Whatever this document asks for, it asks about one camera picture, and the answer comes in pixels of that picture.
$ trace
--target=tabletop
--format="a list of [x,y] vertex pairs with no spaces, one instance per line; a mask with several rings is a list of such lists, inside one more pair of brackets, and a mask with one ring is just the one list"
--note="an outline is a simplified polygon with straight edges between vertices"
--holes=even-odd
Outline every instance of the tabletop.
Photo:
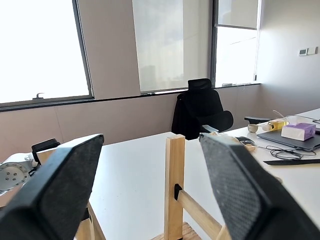
[[[320,109],[301,115],[320,119]],[[306,119],[293,117],[290,121],[306,122]],[[284,147],[258,138],[246,127],[226,133],[248,137],[262,147]],[[102,147],[89,201],[107,239],[148,240],[163,233],[165,149],[166,138],[171,136],[174,134],[167,132]],[[185,151],[184,189],[219,223],[224,224],[199,141],[186,141]],[[320,228],[320,165],[270,166],[263,161],[274,157],[261,148],[253,156],[264,169],[282,179],[284,187]],[[203,240],[209,239],[185,211],[183,218]]]

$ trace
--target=gray laptop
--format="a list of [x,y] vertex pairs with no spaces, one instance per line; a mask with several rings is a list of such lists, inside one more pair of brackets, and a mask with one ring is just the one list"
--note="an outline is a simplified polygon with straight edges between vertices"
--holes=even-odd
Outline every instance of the gray laptop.
[[257,136],[265,140],[283,144],[296,149],[303,149],[305,151],[312,151],[320,147],[320,135],[317,134],[305,141],[283,137],[281,136],[281,129],[260,133],[257,134]]

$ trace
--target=wooden frame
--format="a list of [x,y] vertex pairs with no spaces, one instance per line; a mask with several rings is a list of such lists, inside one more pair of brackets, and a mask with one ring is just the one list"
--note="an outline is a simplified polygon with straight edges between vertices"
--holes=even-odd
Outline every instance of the wooden frame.
[[184,187],[185,137],[168,137],[165,145],[164,234],[153,240],[199,240],[195,231],[183,223],[183,209],[211,239],[231,240],[226,226],[221,226]]

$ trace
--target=purple tissue box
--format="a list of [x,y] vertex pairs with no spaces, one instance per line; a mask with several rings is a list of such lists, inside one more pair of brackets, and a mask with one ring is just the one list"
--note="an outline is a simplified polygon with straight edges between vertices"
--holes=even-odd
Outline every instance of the purple tissue box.
[[288,124],[282,128],[281,137],[305,141],[316,134],[316,125],[310,123]]

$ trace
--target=computer mouse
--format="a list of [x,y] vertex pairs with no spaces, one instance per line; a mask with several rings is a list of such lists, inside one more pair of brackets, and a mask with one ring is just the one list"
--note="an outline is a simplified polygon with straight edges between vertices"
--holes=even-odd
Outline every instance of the computer mouse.
[[246,144],[251,144],[252,146],[255,146],[255,142],[252,141],[250,138],[247,138],[245,136],[236,136],[236,139],[238,139],[242,144],[246,145]]

